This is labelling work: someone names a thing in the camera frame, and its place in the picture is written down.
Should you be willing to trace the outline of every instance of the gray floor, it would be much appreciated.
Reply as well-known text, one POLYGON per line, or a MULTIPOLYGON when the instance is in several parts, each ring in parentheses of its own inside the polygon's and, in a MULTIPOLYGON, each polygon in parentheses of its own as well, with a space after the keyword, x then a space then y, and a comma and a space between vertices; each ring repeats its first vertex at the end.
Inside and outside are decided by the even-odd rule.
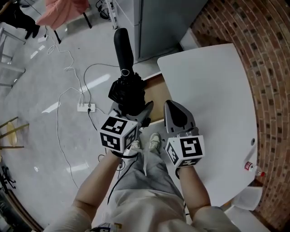
MULTIPOLYGON (((81 79, 82 86, 83 73, 89 65, 118 64, 113 44, 115 31, 109 21, 99 18, 95 2, 90 1, 91 9, 87 10, 93 25, 92 29, 88 28, 82 16, 57 29, 63 40, 59 49, 71 51, 74 58, 73 67, 81 79)), ((33 6, 40 13, 45 10, 44 0, 38 0, 33 6)), ((31 7, 23 11, 35 20, 39 17, 31 7)), ((5 24, 4 27, 20 38, 25 36, 23 29, 15 29, 5 24)), ((56 41, 52 30, 48 31, 56 41)), ((37 38, 44 33, 45 28, 41 27, 37 38)), ((80 87, 73 71, 63 70, 71 64, 68 53, 58 53, 55 49, 52 54, 47 55, 47 50, 52 45, 51 38, 43 43, 29 38, 25 45, 7 38, 4 53, 13 56, 12 64, 25 68, 26 72, 20 77, 16 72, 0 70, 0 82, 12 84, 18 79, 12 89, 0 87, 0 124, 15 116, 19 117, 15 122, 16 126, 27 122, 30 124, 29 128, 18 133, 18 144, 24 145, 25 148, 3 150, 3 162, 9 167, 12 178, 17 181, 15 195, 43 227, 57 218, 72 203, 77 192, 69 165, 58 146, 56 108, 61 93, 70 87, 76 89, 80 87)), ((154 58, 134 65, 134 70, 141 77, 152 75, 159 71, 156 61, 157 58, 154 58)), ((112 103, 107 97, 109 89, 119 77, 119 68, 106 66, 91 67, 86 73, 92 103, 96 103, 97 107, 106 113, 112 103)), ((84 94, 87 102, 88 92, 84 94)), ((81 185, 97 165, 98 155, 104 153, 99 135, 92 127, 87 113, 77 112, 79 97, 77 91, 69 90, 62 96, 58 112, 61 147, 72 166, 72 175, 77 186, 81 185)), ((97 119, 101 116, 98 111, 92 114, 92 119, 97 124, 97 119)), ((8 145, 7 139, 1 140, 1 144, 8 145)), ((97 225, 101 220, 102 210, 97 214, 93 224, 97 225)))

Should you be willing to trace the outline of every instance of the gray pants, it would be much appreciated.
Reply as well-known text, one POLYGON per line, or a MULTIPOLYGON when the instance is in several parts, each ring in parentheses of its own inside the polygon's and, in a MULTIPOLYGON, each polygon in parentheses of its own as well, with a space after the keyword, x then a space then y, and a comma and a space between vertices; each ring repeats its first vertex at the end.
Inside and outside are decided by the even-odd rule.
POLYGON ((177 195, 182 200, 183 197, 180 191, 173 183, 168 174, 165 162, 157 150, 145 151, 139 153, 137 158, 128 160, 125 169, 120 173, 122 176, 129 166, 137 159, 130 167, 126 175, 119 181, 114 190, 125 189, 152 189, 166 193, 177 195), (146 175, 144 173, 144 156, 147 159, 146 175))

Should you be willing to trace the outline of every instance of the white tabletop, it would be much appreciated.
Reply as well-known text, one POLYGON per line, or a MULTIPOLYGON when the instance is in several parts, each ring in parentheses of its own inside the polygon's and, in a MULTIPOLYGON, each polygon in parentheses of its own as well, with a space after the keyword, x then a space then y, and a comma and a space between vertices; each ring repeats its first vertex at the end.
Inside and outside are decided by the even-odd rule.
POLYGON ((212 205, 221 206, 255 177, 243 168, 245 160, 256 164, 257 129, 238 53, 223 44, 165 56, 158 65, 172 99, 192 112, 204 136, 205 157, 195 167, 212 205))

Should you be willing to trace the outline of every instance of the sleeve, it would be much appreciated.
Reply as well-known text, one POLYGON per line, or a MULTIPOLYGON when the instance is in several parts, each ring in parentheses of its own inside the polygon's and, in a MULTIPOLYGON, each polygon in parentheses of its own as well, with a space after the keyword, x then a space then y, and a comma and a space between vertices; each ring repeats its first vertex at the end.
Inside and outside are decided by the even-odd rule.
POLYGON ((210 232, 240 232, 219 207, 203 207, 194 217, 192 226, 210 232))
POLYGON ((71 206, 60 218, 47 226, 44 232, 84 232, 91 227, 88 214, 80 208, 71 206))

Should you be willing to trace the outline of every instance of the black strap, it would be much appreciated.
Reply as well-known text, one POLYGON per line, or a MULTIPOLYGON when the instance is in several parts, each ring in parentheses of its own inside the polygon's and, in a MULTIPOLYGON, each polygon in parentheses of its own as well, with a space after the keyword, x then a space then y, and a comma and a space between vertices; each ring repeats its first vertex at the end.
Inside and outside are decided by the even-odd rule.
POLYGON ((175 175, 176 175, 176 177, 177 177, 178 179, 179 179, 179 174, 178 174, 179 169, 180 169, 180 168, 175 169, 175 175))
POLYGON ((116 152, 114 150, 111 150, 111 152, 115 155, 115 156, 118 156, 120 158, 124 158, 124 159, 130 159, 130 158, 134 158, 138 155, 138 152, 135 154, 135 155, 123 155, 119 152, 116 152))

